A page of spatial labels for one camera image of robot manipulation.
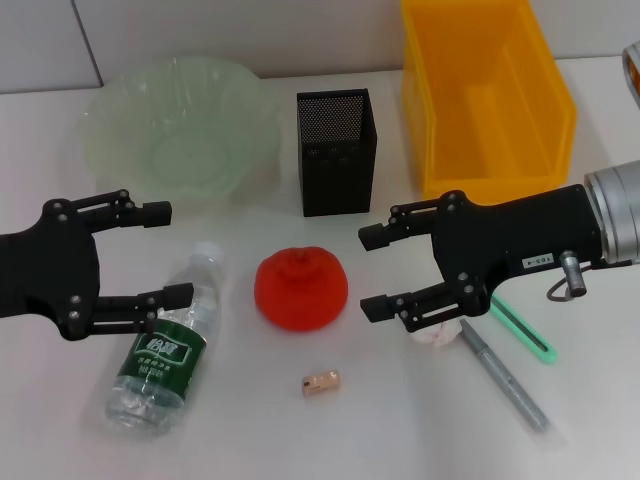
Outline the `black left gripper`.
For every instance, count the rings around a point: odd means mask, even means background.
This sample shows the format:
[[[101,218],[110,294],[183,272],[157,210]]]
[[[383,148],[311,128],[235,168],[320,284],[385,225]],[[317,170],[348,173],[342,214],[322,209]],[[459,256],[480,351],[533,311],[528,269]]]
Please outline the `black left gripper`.
[[[47,201],[33,226],[1,236],[1,316],[43,316],[69,341],[152,332],[160,311],[191,305],[193,284],[98,297],[99,262],[92,231],[163,227],[171,218],[169,201],[137,206],[126,189]]]

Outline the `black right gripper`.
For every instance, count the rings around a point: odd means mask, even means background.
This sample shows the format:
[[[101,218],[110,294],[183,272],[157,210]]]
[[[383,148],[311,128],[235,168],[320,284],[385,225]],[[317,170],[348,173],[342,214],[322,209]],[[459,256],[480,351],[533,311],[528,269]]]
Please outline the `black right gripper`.
[[[358,238],[365,250],[375,250],[431,234],[447,285],[362,299],[371,323],[398,317],[415,333],[461,315],[481,316],[495,289],[511,278],[558,268],[565,252],[581,263],[602,257],[600,228],[581,185],[493,206],[452,191],[439,200],[394,205],[386,225],[363,227]]]

